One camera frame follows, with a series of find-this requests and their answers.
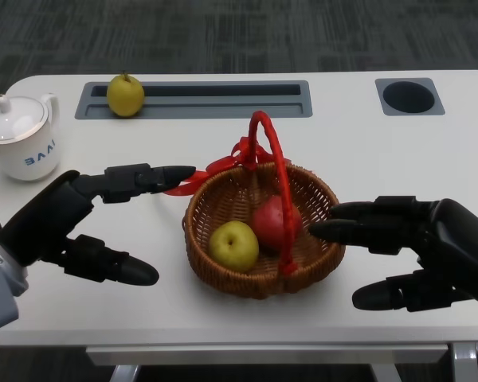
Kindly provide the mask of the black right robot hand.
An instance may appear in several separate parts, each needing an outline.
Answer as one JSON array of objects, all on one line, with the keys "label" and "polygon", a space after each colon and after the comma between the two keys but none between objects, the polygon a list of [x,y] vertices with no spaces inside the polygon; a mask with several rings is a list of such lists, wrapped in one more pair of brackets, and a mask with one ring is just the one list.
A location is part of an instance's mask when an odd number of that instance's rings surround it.
[{"label": "black right robot hand", "polygon": [[388,277],[353,293],[360,310],[435,310],[478,301],[478,217],[451,199],[418,201],[380,196],[331,208],[310,234],[328,243],[365,247],[381,255],[413,250],[421,268]]}]

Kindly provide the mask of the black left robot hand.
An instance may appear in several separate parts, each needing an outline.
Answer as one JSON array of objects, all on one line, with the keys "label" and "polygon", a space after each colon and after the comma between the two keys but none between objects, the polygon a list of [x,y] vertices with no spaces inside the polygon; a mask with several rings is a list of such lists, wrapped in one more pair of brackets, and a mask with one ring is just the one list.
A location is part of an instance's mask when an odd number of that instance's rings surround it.
[{"label": "black left robot hand", "polygon": [[0,228],[0,244],[23,267],[42,260],[63,267],[68,275],[98,283],[152,286],[159,273],[150,264],[106,247],[103,240],[68,235],[90,214],[95,197],[105,204],[125,203],[144,193],[172,190],[195,172],[193,166],[148,164],[108,167],[98,175],[67,171]]}]

